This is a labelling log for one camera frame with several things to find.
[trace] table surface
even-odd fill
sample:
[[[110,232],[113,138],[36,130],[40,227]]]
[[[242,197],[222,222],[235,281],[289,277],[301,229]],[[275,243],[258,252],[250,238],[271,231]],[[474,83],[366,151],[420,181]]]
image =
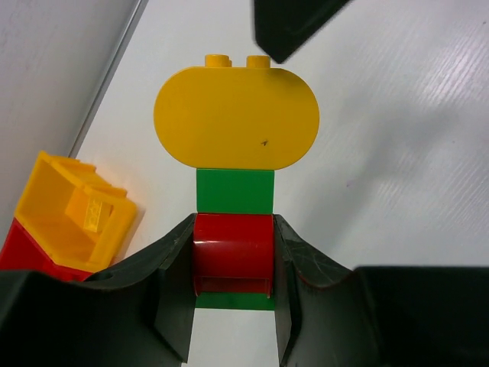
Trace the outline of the table surface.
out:
[[[489,264],[488,20],[485,0],[354,0],[283,65],[321,126],[276,172],[274,212],[348,267]],[[119,258],[196,210],[195,169],[163,149],[152,112],[206,54],[261,54],[250,2],[150,0],[79,151],[144,214]],[[197,310],[189,365],[277,366],[273,313]]]

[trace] yellow oval block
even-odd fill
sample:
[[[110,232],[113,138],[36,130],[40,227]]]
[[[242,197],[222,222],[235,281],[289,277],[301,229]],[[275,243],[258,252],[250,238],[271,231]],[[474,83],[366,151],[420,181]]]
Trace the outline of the yellow oval block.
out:
[[[161,144],[196,168],[278,170],[298,161],[319,128],[313,91],[267,57],[230,67],[208,55],[206,67],[173,75],[154,105]]]

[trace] red block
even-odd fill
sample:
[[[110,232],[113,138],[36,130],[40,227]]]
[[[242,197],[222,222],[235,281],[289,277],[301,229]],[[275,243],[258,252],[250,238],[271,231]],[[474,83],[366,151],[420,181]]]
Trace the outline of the red block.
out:
[[[272,215],[197,214],[193,283],[202,292],[271,295],[274,276]]]
[[[91,275],[54,264],[16,219],[0,252],[0,270],[37,270],[61,281],[83,281]]]

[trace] blurry black object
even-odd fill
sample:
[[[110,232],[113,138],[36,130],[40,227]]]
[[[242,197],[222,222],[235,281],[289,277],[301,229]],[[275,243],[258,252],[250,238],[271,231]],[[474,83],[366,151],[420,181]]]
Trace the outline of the blurry black object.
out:
[[[254,0],[254,39],[284,62],[349,0]]]
[[[0,365],[180,366],[194,220],[83,283],[0,271]],[[488,268],[349,271],[274,220],[281,366],[489,365]]]

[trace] stacked toy blocks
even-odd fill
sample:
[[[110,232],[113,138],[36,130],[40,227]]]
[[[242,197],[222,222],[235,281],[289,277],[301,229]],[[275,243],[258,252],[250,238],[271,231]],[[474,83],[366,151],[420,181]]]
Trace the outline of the stacked toy blocks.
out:
[[[0,269],[43,271],[64,281],[107,268],[137,207],[91,164],[39,153],[0,253]]]
[[[157,136],[196,168],[193,280],[197,307],[273,309],[274,171],[314,142],[319,110],[298,76],[249,56],[233,67],[207,55],[204,67],[173,75],[154,106]]]

